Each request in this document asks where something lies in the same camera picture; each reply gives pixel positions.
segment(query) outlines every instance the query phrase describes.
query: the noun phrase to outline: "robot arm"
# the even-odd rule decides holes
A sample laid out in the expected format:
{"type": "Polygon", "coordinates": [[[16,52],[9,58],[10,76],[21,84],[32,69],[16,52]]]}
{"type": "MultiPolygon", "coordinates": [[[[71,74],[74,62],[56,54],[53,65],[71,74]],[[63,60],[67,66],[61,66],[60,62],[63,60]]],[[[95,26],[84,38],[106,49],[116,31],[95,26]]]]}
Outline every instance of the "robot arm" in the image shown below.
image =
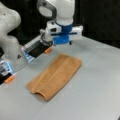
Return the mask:
{"type": "Polygon", "coordinates": [[[18,40],[8,35],[8,33],[18,27],[20,23],[21,18],[19,14],[0,2],[0,47],[4,51],[3,59],[11,64],[14,72],[27,64],[18,40]]]}
{"type": "Polygon", "coordinates": [[[80,39],[83,27],[73,27],[75,0],[38,0],[37,8],[43,16],[53,19],[41,30],[43,43],[58,45],[80,39]]]}

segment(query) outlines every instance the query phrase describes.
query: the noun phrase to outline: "tan fabric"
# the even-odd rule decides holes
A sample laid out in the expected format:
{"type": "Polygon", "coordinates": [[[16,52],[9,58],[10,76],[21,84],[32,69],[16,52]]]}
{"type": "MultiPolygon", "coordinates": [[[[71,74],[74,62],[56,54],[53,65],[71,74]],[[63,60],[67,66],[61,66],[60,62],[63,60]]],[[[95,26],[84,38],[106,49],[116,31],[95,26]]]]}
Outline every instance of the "tan fabric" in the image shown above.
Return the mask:
{"type": "Polygon", "coordinates": [[[79,59],[60,54],[49,67],[28,83],[27,88],[48,101],[69,82],[81,64],[79,59]]]}

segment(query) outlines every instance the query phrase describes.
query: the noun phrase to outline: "blue gripper part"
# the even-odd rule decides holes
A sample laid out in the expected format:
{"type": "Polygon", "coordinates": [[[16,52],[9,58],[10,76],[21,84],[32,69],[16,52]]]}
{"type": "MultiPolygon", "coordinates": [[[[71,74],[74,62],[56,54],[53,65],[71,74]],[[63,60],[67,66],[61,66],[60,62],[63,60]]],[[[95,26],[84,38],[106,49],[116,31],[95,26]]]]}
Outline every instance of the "blue gripper part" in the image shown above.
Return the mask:
{"type": "Polygon", "coordinates": [[[69,35],[60,35],[59,37],[53,38],[54,45],[67,44],[70,42],[69,35]]]}

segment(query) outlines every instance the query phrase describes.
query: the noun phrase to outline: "brown towel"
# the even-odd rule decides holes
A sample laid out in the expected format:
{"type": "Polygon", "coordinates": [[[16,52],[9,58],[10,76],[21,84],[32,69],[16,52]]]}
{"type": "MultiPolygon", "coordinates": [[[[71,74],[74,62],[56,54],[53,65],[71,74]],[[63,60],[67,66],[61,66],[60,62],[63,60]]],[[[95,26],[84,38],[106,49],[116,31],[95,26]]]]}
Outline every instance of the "brown towel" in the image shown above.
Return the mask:
{"type": "Polygon", "coordinates": [[[27,88],[48,101],[69,82],[81,64],[79,59],[60,54],[27,88]]]}

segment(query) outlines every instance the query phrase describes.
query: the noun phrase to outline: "table surface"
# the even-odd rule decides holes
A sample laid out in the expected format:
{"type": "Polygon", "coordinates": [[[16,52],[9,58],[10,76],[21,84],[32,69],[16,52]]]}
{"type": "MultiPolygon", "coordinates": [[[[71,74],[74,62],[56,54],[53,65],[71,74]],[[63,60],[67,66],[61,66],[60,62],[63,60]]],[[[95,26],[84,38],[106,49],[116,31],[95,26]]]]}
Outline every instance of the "table surface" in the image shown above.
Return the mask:
{"type": "Polygon", "coordinates": [[[82,37],[72,46],[53,47],[0,86],[0,120],[118,120],[120,116],[120,50],[82,37]],[[60,53],[82,60],[71,81],[49,102],[26,89],[60,53]]]}

